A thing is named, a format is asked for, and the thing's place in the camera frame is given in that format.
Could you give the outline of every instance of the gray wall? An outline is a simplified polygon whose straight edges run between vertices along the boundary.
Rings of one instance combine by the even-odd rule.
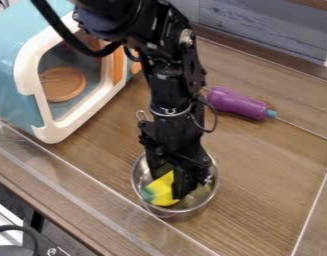
[[[169,0],[191,21],[312,62],[327,57],[327,12],[287,0]]]

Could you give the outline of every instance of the wooden table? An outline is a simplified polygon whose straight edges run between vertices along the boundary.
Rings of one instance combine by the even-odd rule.
[[[204,40],[199,48],[209,85],[263,99],[294,125],[220,114],[219,127],[203,140],[220,167],[220,191],[201,215],[171,225],[220,255],[284,256],[294,249],[327,171],[327,82]],[[131,166],[143,148],[133,112],[147,105],[139,75],[64,142],[44,145],[135,203]],[[49,168],[42,169],[48,175]],[[112,200],[88,187],[91,181],[57,170],[52,179],[76,191],[76,197],[99,208]],[[100,255],[147,255],[111,235],[93,212],[81,210],[1,155],[0,183]]]

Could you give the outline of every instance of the black cable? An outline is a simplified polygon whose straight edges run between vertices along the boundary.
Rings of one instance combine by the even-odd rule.
[[[211,129],[205,129],[205,128],[197,123],[197,121],[196,121],[196,119],[195,119],[195,116],[193,116],[192,114],[189,114],[191,119],[192,119],[195,125],[197,126],[197,128],[199,128],[203,132],[212,133],[212,132],[215,131],[215,129],[216,129],[216,126],[217,126],[217,112],[216,112],[213,106],[212,106],[207,101],[201,100],[200,97],[197,97],[196,100],[197,100],[203,105],[205,105],[205,106],[211,109],[211,112],[213,113],[213,126],[212,126]]]
[[[109,55],[116,48],[120,46],[119,42],[112,42],[108,44],[100,51],[92,51],[83,42],[76,38],[72,34],[69,29],[65,27],[64,23],[61,22],[60,17],[57,16],[56,12],[53,11],[50,5],[46,3],[45,0],[30,0],[33,6],[41,13],[42,17],[48,21],[49,25],[61,36],[64,41],[83,54],[91,57],[104,57]]]
[[[0,226],[0,233],[5,232],[5,231],[13,231],[13,230],[24,232],[30,237],[30,239],[33,241],[33,256],[38,256],[38,241],[37,241],[33,231],[29,228],[18,227],[14,225]]]
[[[128,47],[124,47],[124,53],[125,53],[125,56],[129,60],[132,60],[133,62],[139,62],[140,61],[140,58],[139,57],[135,57],[128,49]]]

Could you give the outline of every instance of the round wooden plate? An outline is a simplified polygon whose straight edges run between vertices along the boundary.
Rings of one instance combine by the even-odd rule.
[[[83,72],[72,67],[57,67],[40,74],[42,90],[49,102],[74,98],[84,90],[87,79]]]

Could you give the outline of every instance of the purple brush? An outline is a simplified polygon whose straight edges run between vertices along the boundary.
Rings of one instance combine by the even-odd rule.
[[[217,111],[231,112],[255,120],[275,118],[276,111],[267,109],[264,102],[239,95],[231,90],[215,86],[209,89],[208,102]]]

